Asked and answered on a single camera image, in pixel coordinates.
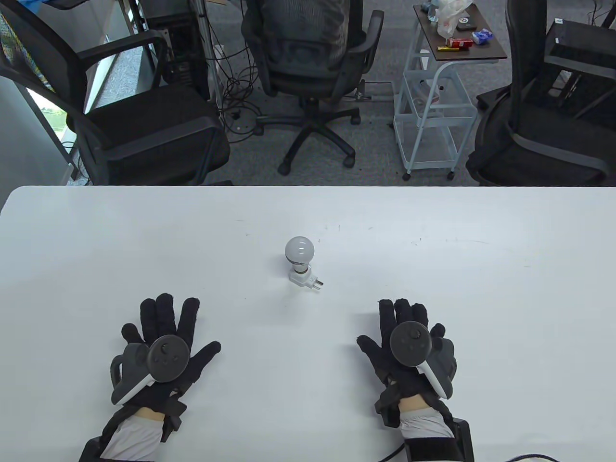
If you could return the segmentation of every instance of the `wall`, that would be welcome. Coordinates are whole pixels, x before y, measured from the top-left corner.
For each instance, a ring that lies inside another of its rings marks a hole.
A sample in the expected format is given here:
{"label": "wall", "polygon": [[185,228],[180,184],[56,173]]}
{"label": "wall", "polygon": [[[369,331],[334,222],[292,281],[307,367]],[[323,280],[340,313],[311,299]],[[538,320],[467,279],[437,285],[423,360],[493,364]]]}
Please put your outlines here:
{"label": "wall", "polygon": [[0,77],[0,209],[23,185],[66,184],[68,166],[15,84]]}

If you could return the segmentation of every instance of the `person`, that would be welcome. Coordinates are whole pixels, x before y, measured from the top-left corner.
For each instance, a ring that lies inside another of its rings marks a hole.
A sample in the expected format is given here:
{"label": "person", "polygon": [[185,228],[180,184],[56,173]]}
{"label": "person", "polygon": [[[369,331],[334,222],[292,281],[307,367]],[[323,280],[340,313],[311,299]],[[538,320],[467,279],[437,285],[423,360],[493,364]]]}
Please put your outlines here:
{"label": "person", "polygon": [[[166,334],[180,336],[192,348],[195,320],[199,300],[187,299],[177,325],[174,321],[173,298],[162,294],[156,300],[147,299],[140,307],[143,338],[137,327],[126,324],[122,336],[128,342],[151,344]],[[395,414],[405,446],[413,461],[463,461],[450,425],[447,408],[438,399],[427,379],[415,368],[407,368],[395,361],[389,348],[389,336],[397,324],[414,320],[428,326],[428,315],[423,305],[410,306],[405,299],[392,303],[379,302],[381,345],[367,336],[357,338],[357,344],[366,354],[384,384],[399,385],[401,399]],[[445,328],[436,324],[431,335],[445,334]],[[171,383],[156,383],[141,390],[116,413],[103,429],[102,435],[89,442],[80,462],[99,458],[118,461],[151,461],[161,441],[176,430],[181,404],[178,398],[196,382],[204,367],[219,353],[221,345],[212,342],[202,348],[189,361],[186,370]]]}

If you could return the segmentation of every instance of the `gray carpet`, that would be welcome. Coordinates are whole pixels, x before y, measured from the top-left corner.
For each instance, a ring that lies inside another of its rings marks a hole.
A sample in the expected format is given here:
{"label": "gray carpet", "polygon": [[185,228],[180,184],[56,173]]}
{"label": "gray carpet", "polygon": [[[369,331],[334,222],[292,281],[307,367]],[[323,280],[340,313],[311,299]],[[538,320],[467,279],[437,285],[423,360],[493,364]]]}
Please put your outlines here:
{"label": "gray carpet", "polygon": [[[383,34],[376,54],[373,68],[365,76],[368,82],[393,81],[397,86],[404,66],[404,59],[410,41],[410,25],[414,12],[408,0],[364,0],[364,21],[370,18],[374,9],[385,11]],[[475,0],[480,11],[492,27],[495,36],[509,53],[509,39],[505,25],[505,0]],[[550,0],[548,19],[554,17],[585,22],[592,0]],[[227,54],[244,48],[240,33],[241,13],[231,5],[220,6],[208,4],[214,31]],[[136,52],[123,53],[108,78],[99,104],[106,104],[132,94],[136,88],[138,55]],[[230,66],[237,74],[247,64],[246,55],[241,54],[230,59]],[[227,73],[229,66],[223,64]],[[509,60],[494,65],[465,65],[458,67],[458,73],[466,90],[475,101],[475,96],[487,90],[507,85],[511,81],[511,64]],[[372,94],[391,93],[391,86],[370,85]],[[267,97],[260,91],[257,82],[255,91],[249,101],[260,107],[264,114],[297,113],[301,110],[294,97],[279,95]],[[311,136],[300,149],[294,160],[291,174],[282,177],[276,168],[291,145],[297,133],[294,129],[266,128],[262,137],[232,144],[229,163],[208,176],[208,182],[230,179],[237,185],[475,185],[464,164],[468,153],[472,151],[474,133],[463,153],[456,176],[449,182],[445,176],[447,170],[417,170],[408,182],[402,181],[404,168],[394,138],[389,127],[394,106],[391,102],[343,101],[340,108],[358,106],[362,112],[360,126],[351,126],[348,120],[338,121],[331,127],[357,152],[357,162],[353,169],[342,166],[344,155],[329,141],[319,136]],[[236,131],[248,131],[254,124],[254,115],[248,110],[240,112],[240,118],[233,121]],[[425,136],[422,150],[438,150],[441,144],[431,136]],[[230,134],[233,141],[237,136]]]}

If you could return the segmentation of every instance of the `finger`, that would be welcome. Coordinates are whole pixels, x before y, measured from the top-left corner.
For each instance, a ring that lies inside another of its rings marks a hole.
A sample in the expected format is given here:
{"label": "finger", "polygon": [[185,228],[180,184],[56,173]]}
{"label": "finger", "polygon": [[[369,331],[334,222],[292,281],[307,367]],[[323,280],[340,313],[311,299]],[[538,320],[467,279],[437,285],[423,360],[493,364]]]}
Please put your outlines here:
{"label": "finger", "polygon": [[443,338],[445,336],[445,326],[443,326],[440,322],[437,322],[430,331],[430,335],[432,337]]}
{"label": "finger", "polygon": [[144,340],[148,345],[152,345],[158,338],[158,326],[156,322],[156,302],[151,298],[141,302],[141,331],[144,333]]}
{"label": "finger", "polygon": [[173,297],[160,294],[156,299],[156,319],[158,321],[158,336],[175,335],[176,314],[173,312]]}
{"label": "finger", "polygon": [[145,343],[135,324],[124,324],[122,326],[122,337],[126,340],[126,343]]}
{"label": "finger", "polygon": [[426,307],[424,307],[421,303],[416,303],[411,306],[411,310],[413,312],[413,321],[417,321],[418,323],[428,327],[428,312],[426,311]]}
{"label": "finger", "polygon": [[177,334],[184,339],[188,348],[192,348],[193,337],[195,336],[195,324],[197,322],[197,312],[199,311],[199,299],[187,298],[182,306],[180,322],[177,323]]}
{"label": "finger", "polygon": [[391,372],[392,363],[389,356],[374,340],[367,335],[360,335],[357,338],[357,345],[368,357],[375,370]]}
{"label": "finger", "polygon": [[210,361],[221,352],[221,344],[220,342],[212,342],[205,347],[201,348],[199,352],[190,358],[190,362],[188,363],[188,367],[182,374],[182,381],[186,379],[186,381],[190,381],[191,383],[196,382],[201,377],[201,372],[203,368],[208,365]]}
{"label": "finger", "polygon": [[379,320],[381,324],[381,345],[389,348],[389,338],[395,328],[394,304],[391,300],[379,301]]}
{"label": "finger", "polygon": [[413,310],[411,305],[408,304],[408,300],[401,298],[394,303],[395,308],[395,320],[398,324],[406,321],[413,321]]}

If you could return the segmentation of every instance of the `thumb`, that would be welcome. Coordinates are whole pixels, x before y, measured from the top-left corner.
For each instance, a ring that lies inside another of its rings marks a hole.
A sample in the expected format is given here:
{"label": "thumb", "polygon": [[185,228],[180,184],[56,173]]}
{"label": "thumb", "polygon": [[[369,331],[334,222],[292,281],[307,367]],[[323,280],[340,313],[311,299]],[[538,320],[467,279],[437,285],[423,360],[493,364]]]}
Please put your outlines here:
{"label": "thumb", "polygon": [[357,345],[365,353],[375,371],[391,372],[391,361],[387,357],[383,348],[366,335],[357,338]]}
{"label": "thumb", "polygon": [[201,377],[203,368],[208,365],[210,361],[221,352],[221,344],[219,342],[212,342],[205,347],[201,348],[197,354],[195,354],[188,363],[188,367],[182,374],[182,381],[186,379],[191,383],[196,382]]}

